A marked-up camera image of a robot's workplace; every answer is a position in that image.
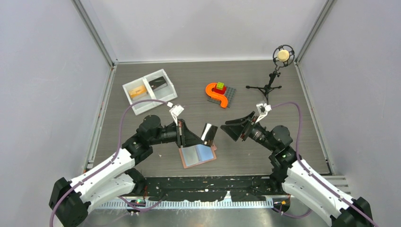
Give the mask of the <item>grey toy baseplate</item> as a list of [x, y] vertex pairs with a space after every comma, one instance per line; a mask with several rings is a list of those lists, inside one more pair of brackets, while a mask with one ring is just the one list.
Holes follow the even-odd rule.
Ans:
[[[226, 90], [226, 92], [225, 92], [225, 94], [224, 94], [224, 95], [227, 97], [227, 99], [228, 99], [228, 106], [227, 106], [227, 108], [229, 108], [229, 107], [231, 106], [231, 104], [232, 104], [232, 102], [233, 102], [233, 100], [234, 100], [235, 93], [236, 93], [236, 89], [235, 89], [235, 88], [227, 87], [227, 90]], [[215, 104], [219, 104], [219, 105], [220, 105], [220, 101], [218, 101], [218, 100], [216, 100], [216, 99], [213, 99], [213, 98], [210, 98], [209, 96], [207, 97], [207, 100], [208, 100], [209, 102], [212, 102], [212, 103], [215, 103]]]

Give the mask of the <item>white two-compartment tray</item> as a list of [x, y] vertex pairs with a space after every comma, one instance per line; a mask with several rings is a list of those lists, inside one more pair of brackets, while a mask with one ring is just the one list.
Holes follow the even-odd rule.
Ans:
[[[153, 80], [153, 79], [161, 77], [161, 76], [165, 77], [165, 79], [167, 81], [167, 86], [160, 90], [153, 91], [148, 82], [150, 80]], [[146, 86], [148, 94], [142, 98], [131, 100], [128, 95], [128, 91], [135, 87], [138, 87], [140, 85]], [[162, 100], [165, 102], [169, 102], [178, 97], [176, 89], [174, 87], [174, 84], [171, 82], [170, 78], [168, 77], [168, 75], [164, 69], [160, 69], [158, 71], [155, 71], [153, 73], [145, 75], [139, 79], [128, 82], [128, 83], [122, 85], [122, 88], [123, 88], [124, 93], [130, 104], [133, 104], [137, 101], [145, 100], [145, 99], [153, 99], [153, 100], [155, 99], [155, 100]]]

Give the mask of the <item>black card box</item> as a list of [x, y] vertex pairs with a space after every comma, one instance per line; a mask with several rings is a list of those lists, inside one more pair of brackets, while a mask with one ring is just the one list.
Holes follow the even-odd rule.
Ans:
[[150, 80], [148, 83], [153, 91], [160, 90], [167, 86], [167, 81], [163, 76]]

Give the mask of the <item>black tripod mic stand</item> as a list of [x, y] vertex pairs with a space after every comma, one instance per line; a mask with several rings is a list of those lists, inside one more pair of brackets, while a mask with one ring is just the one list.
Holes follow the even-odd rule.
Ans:
[[275, 78], [278, 78], [281, 73], [279, 72], [280, 67], [276, 66], [275, 70], [269, 74], [269, 82], [268, 84], [264, 85], [263, 87], [253, 87], [253, 86], [245, 86], [246, 89], [257, 89], [259, 90], [263, 96], [266, 98], [266, 103], [269, 104], [269, 93], [272, 92], [275, 89], [281, 89], [282, 86], [277, 86], [277, 87], [273, 87], [272, 84], [275, 80]]

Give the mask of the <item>orange S-shaped toy track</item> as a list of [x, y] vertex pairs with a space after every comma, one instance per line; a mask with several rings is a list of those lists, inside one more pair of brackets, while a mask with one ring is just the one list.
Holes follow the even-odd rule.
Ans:
[[227, 108], [228, 106], [228, 99], [225, 95], [216, 93], [213, 91], [213, 88], [217, 85], [217, 83], [210, 83], [206, 86], [205, 92], [206, 94], [213, 99], [220, 101], [220, 106], [222, 108]]

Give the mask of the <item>microphone with shock mount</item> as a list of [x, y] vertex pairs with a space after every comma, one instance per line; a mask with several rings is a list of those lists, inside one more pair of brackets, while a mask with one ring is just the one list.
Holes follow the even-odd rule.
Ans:
[[280, 45], [273, 52], [273, 63], [277, 70], [291, 65], [294, 59], [295, 51], [290, 45]]

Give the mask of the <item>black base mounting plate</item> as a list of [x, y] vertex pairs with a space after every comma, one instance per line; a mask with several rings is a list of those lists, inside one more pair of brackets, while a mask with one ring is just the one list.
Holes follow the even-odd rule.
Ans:
[[267, 175], [146, 177], [133, 191], [151, 201], [262, 201], [265, 196], [285, 196], [286, 192]]

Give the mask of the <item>pink leather card holder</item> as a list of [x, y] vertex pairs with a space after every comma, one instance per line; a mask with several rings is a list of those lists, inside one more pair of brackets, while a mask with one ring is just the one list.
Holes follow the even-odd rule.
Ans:
[[214, 144], [211, 147], [200, 144], [187, 148], [179, 148], [184, 169], [215, 160], [217, 158], [216, 150], [217, 147]]

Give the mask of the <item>orange card box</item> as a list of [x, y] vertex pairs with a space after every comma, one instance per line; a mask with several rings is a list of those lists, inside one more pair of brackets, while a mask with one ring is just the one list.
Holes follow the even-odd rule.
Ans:
[[140, 85], [128, 91], [128, 95], [131, 100], [142, 98], [147, 94], [148, 91], [145, 85]]

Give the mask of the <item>red toy brick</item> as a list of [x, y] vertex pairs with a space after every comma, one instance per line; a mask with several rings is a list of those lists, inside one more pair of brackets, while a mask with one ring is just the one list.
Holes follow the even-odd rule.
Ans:
[[226, 90], [227, 90], [227, 87], [226, 87], [226, 86], [225, 86], [225, 90], [223, 90], [223, 91], [217, 90], [217, 89], [215, 89], [215, 87], [213, 88], [213, 91], [214, 91], [215, 93], [218, 93], [218, 94], [221, 94], [221, 95], [224, 95], [225, 92], [226, 92]]

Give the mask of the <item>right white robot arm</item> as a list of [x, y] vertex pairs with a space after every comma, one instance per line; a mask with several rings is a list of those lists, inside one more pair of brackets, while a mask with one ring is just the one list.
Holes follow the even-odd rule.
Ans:
[[267, 130], [256, 121], [255, 112], [226, 121], [221, 129], [234, 141], [252, 139], [271, 151], [273, 165], [270, 189], [298, 198], [330, 227], [372, 227], [370, 204], [354, 199], [314, 171], [291, 147], [289, 129], [283, 125]]

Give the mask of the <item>shiny dark credit card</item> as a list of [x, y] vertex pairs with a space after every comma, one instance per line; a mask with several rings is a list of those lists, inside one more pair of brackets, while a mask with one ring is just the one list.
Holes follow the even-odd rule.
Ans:
[[201, 140], [203, 141], [203, 145], [208, 146], [208, 147], [212, 147], [213, 146], [213, 142], [214, 142], [214, 138], [216, 136], [218, 130], [218, 126], [212, 125], [210, 123], [206, 123], [202, 134], [201, 134]]

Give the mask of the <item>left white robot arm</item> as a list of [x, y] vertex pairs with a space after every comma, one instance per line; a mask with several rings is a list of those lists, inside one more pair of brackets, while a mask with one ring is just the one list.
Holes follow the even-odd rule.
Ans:
[[55, 182], [49, 201], [50, 226], [58, 217], [64, 226], [76, 227], [97, 204], [129, 193], [143, 195], [146, 181], [134, 167], [153, 153], [153, 145], [172, 142], [179, 148], [211, 145], [191, 132], [183, 119], [162, 126], [157, 115], [146, 116], [136, 133], [119, 143], [107, 160], [71, 180], [62, 177]]

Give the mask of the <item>aluminium frame rail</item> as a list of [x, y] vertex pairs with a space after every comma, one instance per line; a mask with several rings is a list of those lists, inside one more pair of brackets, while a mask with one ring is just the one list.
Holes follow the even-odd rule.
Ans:
[[[351, 194], [346, 179], [343, 176], [326, 176], [330, 183], [334, 183], [340, 190], [347, 194]], [[139, 208], [150, 208], [157, 204], [156, 201], [147, 201], [146, 206]], [[258, 201], [232, 201], [231, 195], [227, 195], [215, 201], [162, 201], [153, 209], [174, 210], [174, 209], [247, 209], [247, 208], [273, 208], [278, 202], [273, 202], [273, 196], [262, 196]], [[95, 206], [95, 209], [130, 209], [123, 200], [115, 198], [101, 205]]]

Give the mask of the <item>green toy brick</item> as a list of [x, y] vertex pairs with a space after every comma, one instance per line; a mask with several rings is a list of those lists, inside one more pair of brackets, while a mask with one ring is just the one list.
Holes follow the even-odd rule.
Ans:
[[215, 89], [223, 91], [225, 90], [225, 84], [222, 82], [218, 82], [215, 86]]

